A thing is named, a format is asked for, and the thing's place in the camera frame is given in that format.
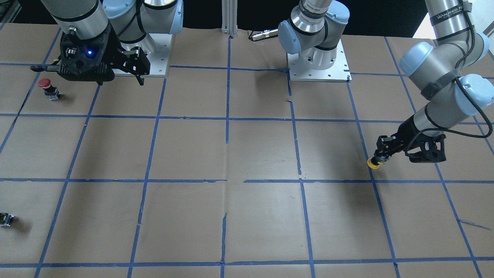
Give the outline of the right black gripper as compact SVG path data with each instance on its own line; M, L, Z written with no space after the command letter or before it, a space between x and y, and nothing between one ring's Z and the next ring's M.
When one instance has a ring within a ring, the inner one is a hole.
M104 51L104 79L113 80L115 74L113 69L121 70L136 77L140 86L144 85L144 76L150 65L145 61L145 56L141 56L142 49L139 46L133 47L130 51L125 51L118 42L119 39L111 23L105 29L107 44ZM34 72L59 72L60 65L32 65L30 70Z

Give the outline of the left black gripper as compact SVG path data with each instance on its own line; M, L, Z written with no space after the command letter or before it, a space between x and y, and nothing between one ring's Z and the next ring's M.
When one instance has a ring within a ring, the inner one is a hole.
M403 151L418 132L414 121L406 120L401 123L395 134L378 137L374 157L381 159L381 163L385 163L392 155Z

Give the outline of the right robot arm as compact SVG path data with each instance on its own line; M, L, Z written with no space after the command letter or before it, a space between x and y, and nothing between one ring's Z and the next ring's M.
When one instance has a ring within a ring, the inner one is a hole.
M35 72L102 85L116 76L167 75L172 38L183 27L181 0L44 0L62 30L60 56Z

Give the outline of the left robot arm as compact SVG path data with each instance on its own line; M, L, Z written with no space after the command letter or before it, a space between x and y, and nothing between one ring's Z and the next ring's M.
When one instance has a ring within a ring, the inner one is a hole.
M475 30L472 4L466 0L427 0L427 11L437 36L436 47L421 42L400 60L400 68L417 86L427 105L402 123L397 132L380 136L368 166L378 169L403 151L413 163L446 160L445 133L465 119L480 114L493 102L493 85L477 74L462 76L464 67L483 58L489 39ZM348 24L349 9L335 0L301 0L288 20L278 26L279 42L288 54L305 58L309 67L325 70L337 56L337 44Z

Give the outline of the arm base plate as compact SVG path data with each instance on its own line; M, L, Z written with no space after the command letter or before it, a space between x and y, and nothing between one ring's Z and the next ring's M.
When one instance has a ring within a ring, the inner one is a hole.
M340 40L335 49L313 47L297 54L286 54L291 81L350 82L347 58Z
M172 34L146 33L138 42L118 42L125 51L135 46L142 49L141 56L146 57L145 61L149 62L150 68L141 77L166 77L173 37Z

